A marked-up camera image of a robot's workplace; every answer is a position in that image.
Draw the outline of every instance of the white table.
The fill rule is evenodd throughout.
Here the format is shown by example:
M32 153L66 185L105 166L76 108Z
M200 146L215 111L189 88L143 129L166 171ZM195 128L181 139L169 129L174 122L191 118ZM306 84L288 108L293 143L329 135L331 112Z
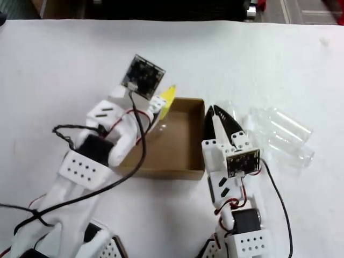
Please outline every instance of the white table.
M1 202L26 206L49 190L67 149L52 127L83 123L135 53L167 71L160 90L177 84L178 96L203 98L206 105L232 99L243 113L250 106L276 106L313 126L311 166L273 174L288 208L294 257L342 256L339 26L7 21L0 28ZM266 175L260 183L274 257L287 257L282 208ZM3 249L26 214L0 214ZM96 218L121 237L130 258L194 257L217 222L205 176L200 182L130 179L104 195Z

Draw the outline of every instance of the white plastic bracket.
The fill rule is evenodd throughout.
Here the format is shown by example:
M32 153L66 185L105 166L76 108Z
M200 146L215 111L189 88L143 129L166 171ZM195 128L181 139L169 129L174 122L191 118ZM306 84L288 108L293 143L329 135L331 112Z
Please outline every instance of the white plastic bracket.
M246 258L270 252L269 230L230 235L226 238L231 258Z
M74 175L74 171L84 173L84 177L81 177L81 174L78 173L77 176L79 177L77 178ZM62 163L50 192L42 199L38 211L79 197L83 195L84 189L101 188L108 181L110 175L110 170L103 165L71 151ZM42 216L46 223L52 225L60 223L62 225L61 242L57 258L75 258L83 243L83 234L91 220L99 198L100 195L96 195ZM25 225L13 238L10 257L19 258L26 250L32 248L40 238L52 230L53 228L44 226L38 220Z
M236 133L233 133L231 135L231 139L233 141L233 143L235 144L237 149L241 149L243 151L248 150L248 149L252 149L253 146L250 143L248 136L246 135L246 133L244 131L239 131Z
M155 95L149 102L149 109L153 114L158 113L166 105L166 100Z
M113 171L71 150L65 157L59 174L88 190L96 190L107 181Z

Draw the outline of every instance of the brown cardboard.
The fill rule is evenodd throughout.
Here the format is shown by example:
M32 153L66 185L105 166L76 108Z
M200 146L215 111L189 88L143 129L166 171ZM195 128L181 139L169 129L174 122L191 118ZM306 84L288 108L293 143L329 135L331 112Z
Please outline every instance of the brown cardboard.
M162 133L147 136L147 156L136 176L157 179L200 180L204 173L202 137L204 101L175 98ZM139 162L142 146L135 146L122 162L120 173L126 174Z

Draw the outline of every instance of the clear plastic bottle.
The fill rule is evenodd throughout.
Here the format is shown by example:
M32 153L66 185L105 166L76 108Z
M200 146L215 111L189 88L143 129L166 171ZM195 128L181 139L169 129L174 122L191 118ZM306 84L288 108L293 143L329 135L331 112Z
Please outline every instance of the clear plastic bottle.
M314 151L305 146L312 134L309 127L274 107L251 109L249 117L246 127L260 148L296 168L309 166L314 157Z

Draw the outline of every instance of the robotic arm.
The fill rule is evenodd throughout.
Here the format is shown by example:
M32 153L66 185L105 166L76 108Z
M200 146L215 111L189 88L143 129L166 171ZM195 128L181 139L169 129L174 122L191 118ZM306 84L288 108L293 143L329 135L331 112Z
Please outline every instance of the robotic arm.
M108 230L98 228L88 243L85 243L85 232L90 225L94 227L90 221L100 194L131 177L144 161L145 134L159 121L160 111L166 104L164 99L153 96L163 75L162 69L137 55L121 85L108 100L101 101L87 114L86 126L66 125L53 130L69 143L71 150L63 160L53 187L37 207L45 225L37 216L19 224L11 258L48 257L33 247L42 239L41 245L55 242L56 246L56 236L51 236L57 233L60 233L58 258L102 257L108 248L111 252L106 251L107 254L115 251L114 248L119 251L120 244ZM85 129L74 144L58 132L61 128ZM139 141L143 147L140 163L131 173L109 185L113 171ZM60 231L54 230L58 224ZM124 257L124 252L118 252L116 257Z
M262 257L269 253L270 233L255 178L260 151L223 109L210 107L205 118L203 157L219 225L198 257Z

